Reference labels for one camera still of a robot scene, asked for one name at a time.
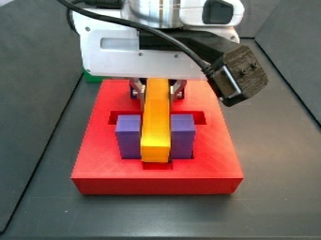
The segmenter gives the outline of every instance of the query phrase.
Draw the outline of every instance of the red base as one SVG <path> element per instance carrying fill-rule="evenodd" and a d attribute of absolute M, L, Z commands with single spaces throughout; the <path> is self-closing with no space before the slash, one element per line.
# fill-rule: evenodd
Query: red base
<path fill-rule="evenodd" d="M 173 163 L 125 160 L 116 138 L 118 114 L 141 113 L 129 81 L 105 81 L 71 179 L 83 194 L 228 194 L 244 179 L 217 98 L 207 82 L 190 81 L 174 113 L 193 113 L 194 159 Z"/>

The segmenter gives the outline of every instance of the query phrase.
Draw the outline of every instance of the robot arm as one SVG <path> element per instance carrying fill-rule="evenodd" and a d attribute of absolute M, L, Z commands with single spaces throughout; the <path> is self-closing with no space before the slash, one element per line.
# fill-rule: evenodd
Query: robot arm
<path fill-rule="evenodd" d="M 89 9 L 89 16 L 78 13 L 78 7 L 73 14 L 92 75 L 209 80 L 228 106 L 268 84 L 264 69 L 249 47 L 239 44 L 233 29 L 245 10 L 240 0 L 125 0 L 120 9 L 102 9 L 112 1 L 85 2 L 101 7 Z M 193 54 L 186 55 L 185 48 Z"/>

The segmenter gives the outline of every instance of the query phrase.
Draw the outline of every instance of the orange block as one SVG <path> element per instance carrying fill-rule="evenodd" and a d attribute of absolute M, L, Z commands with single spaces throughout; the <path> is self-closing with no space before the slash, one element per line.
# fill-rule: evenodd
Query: orange block
<path fill-rule="evenodd" d="M 172 150 L 169 79 L 148 79 L 141 137 L 145 162 L 169 162 Z"/>

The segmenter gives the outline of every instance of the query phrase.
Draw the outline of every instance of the wire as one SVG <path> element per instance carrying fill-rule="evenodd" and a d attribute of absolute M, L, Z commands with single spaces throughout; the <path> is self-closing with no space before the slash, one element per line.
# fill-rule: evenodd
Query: wire
<path fill-rule="evenodd" d="M 85 2 L 85 0 L 74 0 L 74 1 L 71 1 L 71 3 L 74 5 L 81 4 L 83 2 Z M 75 30 L 75 24 L 74 24 L 74 20 L 73 20 L 73 17 L 71 17 L 71 9 L 70 8 L 67 8 L 66 18 L 67 18 L 67 23 L 70 25 L 70 29 L 78 34 L 78 32 Z"/>
<path fill-rule="evenodd" d="M 215 92 L 219 95 L 219 87 L 216 85 L 216 81 L 215 81 L 215 70 L 212 68 L 212 65 L 209 65 L 203 58 L 199 56 L 199 54 L 181 42 L 178 41 L 174 37 L 169 36 L 168 34 L 165 34 L 162 31 L 160 31 L 156 28 L 149 27 L 148 25 L 140 23 L 140 22 L 133 22 L 130 20 L 125 20 L 125 19 L 118 19 L 114 18 L 112 16 L 106 16 L 106 15 L 101 15 L 97 14 L 92 11 L 87 11 L 85 9 L 82 9 L 81 7 L 78 7 L 75 4 L 70 3 L 67 0 L 57 0 L 62 5 L 65 5 L 70 10 L 78 12 L 79 14 L 104 21 L 104 22 L 109 22 L 109 23 L 117 23 L 129 27 L 133 27 L 136 29 L 140 30 L 145 30 L 148 32 L 150 32 L 153 35 L 156 35 L 157 37 L 165 39 L 172 45 L 174 45 L 194 61 L 194 63 L 201 67 L 204 73 L 207 74 L 207 77 L 209 79 L 209 81 L 212 82 L 212 84 L 215 84 Z"/>

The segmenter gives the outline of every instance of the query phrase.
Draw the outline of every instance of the purple block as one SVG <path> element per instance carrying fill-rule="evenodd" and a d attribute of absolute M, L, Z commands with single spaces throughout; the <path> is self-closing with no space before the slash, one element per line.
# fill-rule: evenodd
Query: purple block
<path fill-rule="evenodd" d="M 192 114 L 170 116 L 172 159 L 192 159 L 196 136 L 196 124 Z"/>
<path fill-rule="evenodd" d="M 141 115 L 120 115 L 116 136 L 124 159 L 141 159 Z"/>

